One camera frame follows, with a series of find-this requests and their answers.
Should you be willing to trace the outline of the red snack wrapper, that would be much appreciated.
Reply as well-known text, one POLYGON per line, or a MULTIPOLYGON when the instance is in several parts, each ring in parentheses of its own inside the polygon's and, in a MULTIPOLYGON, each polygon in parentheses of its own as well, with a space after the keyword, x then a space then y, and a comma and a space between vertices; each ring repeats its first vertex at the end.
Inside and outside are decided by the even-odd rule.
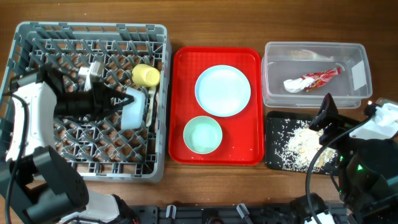
POLYGON ((301 76, 302 80, 312 78, 313 81, 311 84, 306 86, 304 90, 306 92, 312 91, 316 88, 320 88, 324 85, 326 85, 333 77, 340 75, 342 71, 342 68, 340 66, 337 66, 331 70, 327 70, 324 72, 316 72, 316 73, 308 73, 306 75, 301 76))

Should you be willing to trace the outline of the yellow plastic cup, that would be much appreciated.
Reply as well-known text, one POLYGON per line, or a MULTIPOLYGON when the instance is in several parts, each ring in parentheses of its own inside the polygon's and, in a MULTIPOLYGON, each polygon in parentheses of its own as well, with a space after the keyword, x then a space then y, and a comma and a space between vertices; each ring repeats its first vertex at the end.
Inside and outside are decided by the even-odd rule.
POLYGON ((132 69, 132 81, 137 86, 157 86, 160 82, 160 72, 150 65, 139 64, 132 69))

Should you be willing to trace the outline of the white napkin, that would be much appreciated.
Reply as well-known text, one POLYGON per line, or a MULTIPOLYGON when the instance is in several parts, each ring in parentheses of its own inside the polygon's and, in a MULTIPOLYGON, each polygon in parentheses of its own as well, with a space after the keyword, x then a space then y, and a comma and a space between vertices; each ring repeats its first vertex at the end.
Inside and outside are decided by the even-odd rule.
POLYGON ((314 78, 297 78, 297 79, 288 79, 283 82, 284 88, 289 93, 298 93, 304 90, 306 87, 309 87, 315 81, 314 78))

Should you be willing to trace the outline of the green bowl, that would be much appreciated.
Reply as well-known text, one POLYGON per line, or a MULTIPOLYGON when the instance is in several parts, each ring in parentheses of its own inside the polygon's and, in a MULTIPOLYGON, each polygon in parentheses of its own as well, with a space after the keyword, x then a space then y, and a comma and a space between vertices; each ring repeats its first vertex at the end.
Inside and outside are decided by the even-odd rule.
POLYGON ((217 150, 223 139, 220 124, 209 116, 192 118, 183 129, 183 141, 195 154, 209 154, 217 150))

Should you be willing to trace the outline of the light blue plate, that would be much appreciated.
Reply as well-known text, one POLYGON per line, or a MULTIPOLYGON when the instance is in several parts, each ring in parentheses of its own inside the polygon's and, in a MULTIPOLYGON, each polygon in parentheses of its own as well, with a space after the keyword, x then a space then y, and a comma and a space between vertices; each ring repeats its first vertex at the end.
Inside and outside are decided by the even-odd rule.
POLYGON ((251 86, 243 72, 229 65, 207 68, 195 83, 195 98, 207 113, 217 117, 234 116, 248 105, 251 86))

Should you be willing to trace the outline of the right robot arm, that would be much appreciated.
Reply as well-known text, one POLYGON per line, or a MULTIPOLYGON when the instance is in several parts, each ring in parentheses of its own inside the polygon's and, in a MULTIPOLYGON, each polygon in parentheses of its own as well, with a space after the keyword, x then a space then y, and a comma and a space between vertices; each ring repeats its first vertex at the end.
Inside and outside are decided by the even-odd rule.
POLYGON ((369 102, 366 119, 340 115, 331 94, 326 94, 309 124, 323 131, 321 148, 306 173, 305 195, 290 203, 292 223, 339 223, 323 199, 310 190, 312 170, 325 149, 335 149, 338 178, 333 185, 351 211, 349 223, 397 223, 397 103, 369 102))

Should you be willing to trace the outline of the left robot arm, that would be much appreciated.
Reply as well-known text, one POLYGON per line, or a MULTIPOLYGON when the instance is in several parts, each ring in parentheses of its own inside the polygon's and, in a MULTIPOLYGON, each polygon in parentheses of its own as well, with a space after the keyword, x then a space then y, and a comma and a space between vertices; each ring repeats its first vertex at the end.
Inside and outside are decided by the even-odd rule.
POLYGON ((93 82, 88 91, 68 92, 64 73, 44 65, 13 77, 6 96, 14 102, 14 127, 1 165, 1 195, 9 220, 24 223, 139 223, 115 194, 88 190, 83 177, 56 151, 56 116, 84 122, 103 119, 134 97, 93 82))

